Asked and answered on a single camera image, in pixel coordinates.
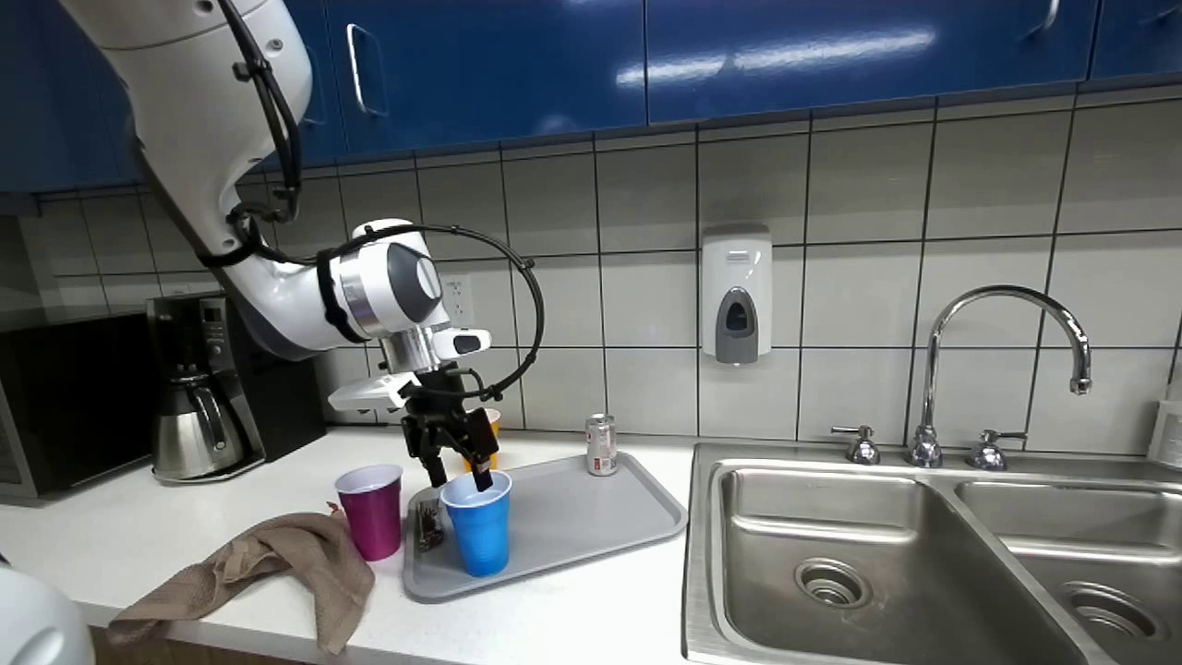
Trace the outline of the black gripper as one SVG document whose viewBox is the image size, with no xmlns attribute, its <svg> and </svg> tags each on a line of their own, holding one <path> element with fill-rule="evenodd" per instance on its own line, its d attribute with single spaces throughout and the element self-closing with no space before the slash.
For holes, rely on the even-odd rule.
<svg viewBox="0 0 1182 665">
<path fill-rule="evenodd" d="M 456 368 L 435 368 L 419 375 L 417 386 L 409 389 L 407 410 L 403 410 L 403 435 L 407 452 L 419 458 L 432 487 L 445 485 L 445 471 L 439 452 L 445 447 L 441 435 L 445 428 L 477 408 L 460 404 L 460 375 Z M 477 493 L 491 487 L 491 463 L 494 452 L 469 453 L 464 467 L 474 472 Z"/>
</svg>

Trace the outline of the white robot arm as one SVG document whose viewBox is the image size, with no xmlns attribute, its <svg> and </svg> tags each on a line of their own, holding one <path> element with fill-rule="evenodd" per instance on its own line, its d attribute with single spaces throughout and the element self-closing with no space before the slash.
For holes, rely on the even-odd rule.
<svg viewBox="0 0 1182 665">
<path fill-rule="evenodd" d="M 409 453 L 441 485 L 456 452 L 477 487 L 498 452 L 469 410 L 456 364 L 491 349 L 487 328 L 445 322 L 424 234 L 407 218 L 360 223 L 312 259 L 289 259 L 257 223 L 297 201 L 297 120 L 311 56 L 284 0 L 59 0 L 115 70 L 145 180 L 194 259 L 216 279 L 257 349 L 312 359 L 385 339 L 395 364 L 375 391 L 403 414 Z"/>
</svg>

